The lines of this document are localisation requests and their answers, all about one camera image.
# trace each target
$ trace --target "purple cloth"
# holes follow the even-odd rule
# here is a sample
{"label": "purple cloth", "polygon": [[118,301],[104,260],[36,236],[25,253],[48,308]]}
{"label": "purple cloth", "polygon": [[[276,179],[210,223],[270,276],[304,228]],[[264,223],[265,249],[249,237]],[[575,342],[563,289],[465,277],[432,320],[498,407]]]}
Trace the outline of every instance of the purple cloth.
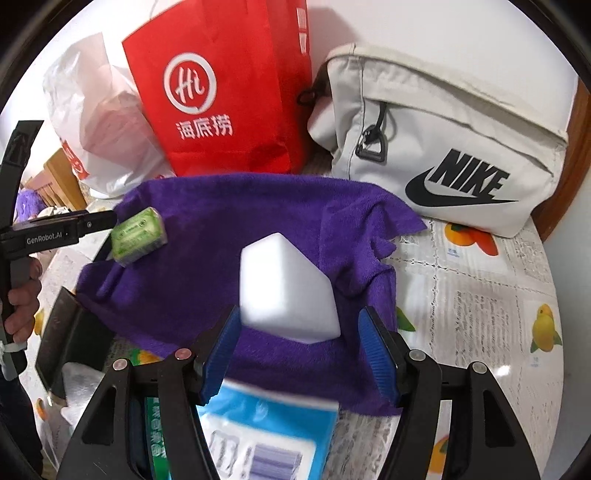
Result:
{"label": "purple cloth", "polygon": [[33,191],[22,189],[17,196],[17,214],[19,222],[26,222],[32,216],[39,215],[47,208],[41,196]]}
{"label": "purple cloth", "polygon": [[395,412],[362,354],[357,318],[369,304],[395,327],[395,274],[380,259],[394,251],[390,239],[425,228],[402,200],[369,183],[232,174],[149,181],[116,212],[124,220],[148,206],[162,215],[168,244],[128,268],[90,264],[76,287],[107,327],[161,356],[190,345],[238,304],[242,249],[280,232],[330,278],[342,335],[303,345],[244,328],[228,377],[358,413]]}

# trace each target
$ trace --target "nike logo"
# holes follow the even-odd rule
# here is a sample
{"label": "nike logo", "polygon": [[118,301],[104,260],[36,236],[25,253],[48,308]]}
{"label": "nike logo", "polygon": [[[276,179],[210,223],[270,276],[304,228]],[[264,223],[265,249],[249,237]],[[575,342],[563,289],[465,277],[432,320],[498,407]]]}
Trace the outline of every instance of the nike logo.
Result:
{"label": "nike logo", "polygon": [[[406,195],[423,207],[454,207],[511,203],[517,200],[498,200],[492,194],[502,187],[501,181],[510,174],[489,163],[451,149],[438,167],[430,168],[407,183]],[[440,184],[472,197],[440,195],[427,190],[426,181]]]}

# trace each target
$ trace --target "white sponge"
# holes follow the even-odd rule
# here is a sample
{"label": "white sponge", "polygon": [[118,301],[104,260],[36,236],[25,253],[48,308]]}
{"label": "white sponge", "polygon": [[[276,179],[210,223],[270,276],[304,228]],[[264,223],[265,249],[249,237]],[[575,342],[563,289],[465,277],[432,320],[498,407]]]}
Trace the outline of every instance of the white sponge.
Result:
{"label": "white sponge", "polygon": [[244,326],[296,342],[340,336],[330,280],[280,233],[242,250],[240,316]]}

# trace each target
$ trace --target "bolt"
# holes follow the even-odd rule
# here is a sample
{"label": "bolt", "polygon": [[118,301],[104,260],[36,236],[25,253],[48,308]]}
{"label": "bolt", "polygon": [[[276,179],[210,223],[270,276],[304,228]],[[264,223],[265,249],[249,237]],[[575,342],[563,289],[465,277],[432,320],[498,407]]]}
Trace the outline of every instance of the bolt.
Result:
{"label": "bolt", "polygon": [[483,364],[482,362],[474,362],[472,364],[472,369],[477,373],[477,374],[485,374],[486,371],[488,370],[486,368],[486,365]]}
{"label": "bolt", "polygon": [[191,357],[192,354],[193,354],[193,352],[191,350],[189,350],[188,348],[179,348],[174,353],[174,357],[177,360],[186,360],[187,358]]}
{"label": "bolt", "polygon": [[427,358],[427,355],[422,350],[410,350],[408,356],[416,362],[422,362]]}
{"label": "bolt", "polygon": [[127,368],[127,360],[125,358],[119,358],[119,360],[115,360],[113,362],[113,369],[120,371]]}

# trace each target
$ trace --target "patterned tablecloth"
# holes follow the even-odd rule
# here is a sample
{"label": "patterned tablecloth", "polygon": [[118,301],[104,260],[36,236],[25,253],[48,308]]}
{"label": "patterned tablecloth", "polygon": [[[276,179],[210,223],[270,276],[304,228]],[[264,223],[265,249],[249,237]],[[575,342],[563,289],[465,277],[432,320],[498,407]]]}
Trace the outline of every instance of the patterned tablecloth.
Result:
{"label": "patterned tablecloth", "polygon": [[[531,221],[512,239],[438,220],[427,219],[426,224],[427,230],[418,235],[395,239],[398,249],[385,260],[397,272],[402,334],[412,348],[440,363],[486,363],[515,410],[542,471],[558,422],[563,347],[556,293],[540,237]],[[41,305],[46,313],[62,285],[75,286],[79,271],[105,235],[91,235],[57,254],[43,280]],[[38,343],[38,338],[30,342],[30,367],[22,376],[34,400],[43,396],[33,368]],[[113,356],[128,347],[119,344]],[[441,477],[450,412],[451,402],[442,402],[429,480]],[[397,424],[397,417],[341,411],[324,479],[377,478]],[[63,438],[58,424],[54,429],[53,435]],[[64,448],[57,446],[56,453]]]}

